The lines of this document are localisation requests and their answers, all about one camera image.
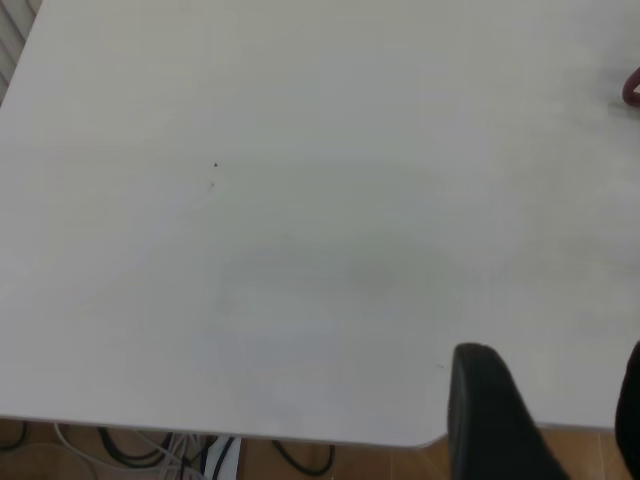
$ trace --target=floor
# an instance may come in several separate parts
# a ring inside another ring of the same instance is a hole
[[[19,423],[0,421],[0,445],[19,433]],[[82,450],[108,459],[95,428],[69,427],[67,435]],[[631,480],[615,444],[612,433],[545,430],[544,437],[567,473],[574,480]],[[132,453],[146,450],[130,432],[112,431],[112,435]],[[29,443],[57,442],[51,425],[33,424]],[[285,444],[300,463],[319,467],[327,455],[326,445]],[[155,478],[132,475],[97,467],[100,480]],[[0,455],[2,480],[85,480],[82,464],[62,449],[27,448]],[[269,441],[243,441],[238,480],[308,479],[293,470]],[[333,469],[324,477],[334,480],[446,480],[449,478],[447,443],[442,439],[428,448],[401,451],[380,448],[337,447]]]

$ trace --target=white table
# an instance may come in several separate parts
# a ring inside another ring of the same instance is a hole
[[[639,22],[48,0],[0,110],[0,415],[425,444],[479,341],[536,420],[611,427],[640,337]]]

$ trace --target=electrical wire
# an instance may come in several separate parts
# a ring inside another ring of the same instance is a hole
[[[25,442],[28,435],[29,435],[29,423],[23,421],[22,429],[20,431],[20,437],[18,438],[18,440],[16,440],[13,443],[0,445],[0,452],[10,452],[12,450],[15,450],[16,448],[19,448]]]
[[[329,445],[329,459],[327,463],[319,470],[311,470],[310,468],[304,467],[300,465],[284,448],[284,446],[277,440],[273,440],[273,446],[276,447],[280,455],[284,457],[289,465],[298,470],[300,473],[307,475],[309,477],[320,477],[327,473],[331,467],[333,466],[333,461],[336,456],[336,447],[335,445]]]
[[[211,477],[211,480],[218,480],[220,469],[222,469],[222,464],[224,463],[224,458],[227,456],[227,452],[231,448],[234,440],[234,437],[229,437],[227,443],[225,443],[224,447],[222,447],[222,452],[220,452],[220,456],[218,457],[218,461],[216,462],[216,468],[213,470],[213,476]]]
[[[151,447],[155,447],[158,450],[160,450],[161,452],[163,452],[166,456],[166,458],[171,459],[173,461],[175,461],[177,463],[177,466],[171,467],[172,470],[177,470],[180,471],[180,465],[182,463],[182,459],[177,457],[173,452],[171,452],[170,450],[167,450],[166,448],[162,447],[162,445],[159,445],[158,443],[154,442],[152,439],[150,439],[149,437],[147,437],[144,433],[139,432],[137,430],[134,430],[134,433],[140,437],[140,439],[144,442],[146,442],[148,445],[150,445]],[[198,470],[196,470],[195,468],[191,467],[191,466],[187,466],[185,467],[185,470],[190,471],[192,474],[195,474],[197,478],[199,479],[203,479],[203,480],[208,480],[204,474],[200,473]]]
[[[92,480],[98,480],[98,475],[96,474],[96,471],[94,470],[94,468],[91,466],[91,463],[87,462],[85,459],[80,458],[80,456],[78,456],[73,450],[69,450],[68,448],[64,447],[63,445],[59,445],[57,443],[49,443],[49,442],[39,442],[39,443],[30,443],[29,445],[23,445],[19,448],[16,448],[14,450],[11,450],[10,452],[4,452],[0,454],[0,462],[14,457],[16,455],[19,455],[25,451],[28,450],[37,450],[37,449],[42,449],[42,448],[50,448],[53,450],[62,450],[63,452],[65,452],[67,455],[71,455],[73,456],[73,458],[75,458],[76,460],[78,460],[83,466],[84,468],[87,470],[87,479],[92,479]]]
[[[152,467],[152,468],[136,468],[136,469],[132,469],[132,468],[128,468],[128,467],[121,467],[118,465],[113,465],[111,463],[107,463],[104,460],[98,458],[98,457],[94,457],[93,455],[89,455],[88,453],[83,452],[82,450],[76,448],[75,446],[73,446],[71,444],[71,442],[69,442],[69,440],[64,436],[64,434],[62,433],[62,430],[60,429],[60,425],[57,423],[53,424],[53,428],[56,432],[56,435],[58,435],[58,438],[60,439],[60,442],[69,450],[71,450],[73,453],[75,453],[76,455],[84,458],[85,460],[88,460],[89,462],[91,462],[92,464],[95,465],[100,465],[101,467],[107,468],[109,470],[113,470],[116,472],[128,472],[128,473],[160,473],[162,468],[160,467]],[[169,450],[163,448],[161,445],[155,443],[153,440],[145,437],[142,433],[135,431],[135,433],[142,438],[144,441],[146,441],[147,443],[149,443],[152,447],[157,448],[158,450],[164,452],[165,454],[165,458],[170,458],[174,461],[177,462],[177,465],[168,465],[166,467],[167,471],[172,471],[172,472],[178,472],[180,471],[180,459],[177,458],[172,452],[170,452]],[[191,467],[186,467],[185,469],[186,471],[189,472],[189,474],[191,476],[195,476],[195,478],[198,478],[200,480],[207,480],[205,478],[204,475],[201,475],[200,472],[194,468]]]
[[[130,455],[128,453],[123,452],[122,450],[120,450],[118,448],[118,446],[113,441],[113,438],[111,437],[111,435],[109,434],[109,431],[106,428],[104,428],[104,427],[98,428],[98,433],[100,434],[100,439],[102,440],[102,445],[104,446],[104,449],[107,451],[109,456],[111,458],[113,458],[116,462],[118,462],[118,463],[120,463],[122,465],[126,465],[127,467],[131,467],[131,468],[151,468],[151,467],[155,467],[155,466],[159,465],[160,462],[162,462],[162,460],[164,459],[164,453],[159,451],[157,448],[154,448],[150,452],[147,452],[147,453],[144,453],[144,454],[141,454],[141,455]],[[169,446],[170,442],[171,442],[171,433],[168,433],[164,437],[164,440],[162,441],[161,445],[164,448],[167,448]],[[151,461],[149,461],[149,462],[137,463],[137,462],[140,462],[142,460],[148,460],[148,459],[153,458],[153,457],[156,457],[156,458],[151,460]]]

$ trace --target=red object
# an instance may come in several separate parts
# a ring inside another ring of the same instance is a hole
[[[622,87],[622,99],[631,107],[640,108],[640,93],[635,91],[640,86],[640,68],[633,72]]]

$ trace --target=white cable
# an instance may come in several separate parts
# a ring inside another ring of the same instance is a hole
[[[34,449],[43,448],[43,447],[52,448],[54,450],[62,450],[65,453],[72,455],[73,458],[78,460],[86,468],[87,472],[89,472],[87,475],[88,479],[98,480],[98,475],[96,474],[96,471],[93,469],[93,467],[89,462],[87,462],[84,458],[80,458],[81,456],[78,456],[73,450],[70,451],[68,448],[63,447],[62,445],[58,445],[57,443],[49,443],[49,442],[30,443],[28,445],[24,445],[22,447],[16,448],[15,450],[11,450],[10,452],[5,452],[0,454],[0,461],[13,457],[15,455],[18,455],[24,452],[25,450],[34,450]]]
[[[83,452],[82,450],[77,449],[76,447],[74,447],[73,445],[71,445],[71,443],[69,443],[69,440],[67,440],[67,438],[62,434],[62,431],[60,430],[60,425],[57,423],[53,424],[53,428],[56,431],[56,434],[58,435],[58,438],[60,439],[60,442],[62,442],[62,444],[69,450],[71,450],[73,453],[75,453],[76,455],[84,458],[85,460],[88,460],[91,463],[94,463],[96,465],[100,465],[101,467],[104,468],[108,468],[110,470],[114,470],[116,472],[127,472],[127,473],[151,473],[151,472],[160,472],[162,467],[151,467],[151,468],[128,468],[128,467],[119,467],[117,465],[113,465],[111,463],[107,463],[104,460],[98,458],[98,457],[94,457],[93,455],[89,455],[88,453]],[[147,443],[151,442],[154,443],[153,441],[151,441],[150,439],[146,439]],[[173,453],[169,452],[167,449],[160,447],[159,445],[155,445],[154,446],[156,448],[158,448],[158,450],[163,451],[165,454],[170,455],[173,459],[176,459],[178,461],[178,465],[173,465],[173,466],[169,466],[168,470],[180,470],[180,460],[177,459],[177,457],[175,455],[173,455]],[[194,472],[198,473],[198,478],[200,479],[204,479],[206,480],[206,478],[204,478],[203,475],[200,474],[200,472],[198,472],[197,470],[191,468],[191,467],[186,467],[185,470],[192,470]]]
[[[172,460],[176,461],[178,463],[178,465],[180,465],[182,463],[182,459],[176,457],[173,452],[170,452],[169,450],[167,450],[166,448],[164,448],[162,445],[154,442],[153,440],[151,440],[149,437],[147,437],[144,433],[138,431],[138,430],[134,430],[134,432],[136,433],[136,435],[138,435],[138,437],[140,437],[144,442],[146,442],[147,444],[149,444],[150,446],[152,446],[153,448],[156,448],[158,450],[160,450],[162,453],[164,453],[167,457],[171,458]],[[193,467],[185,467],[185,471],[189,471],[193,474],[195,474],[200,480],[207,480],[207,477],[205,477],[203,474],[201,474],[198,470],[196,470]]]

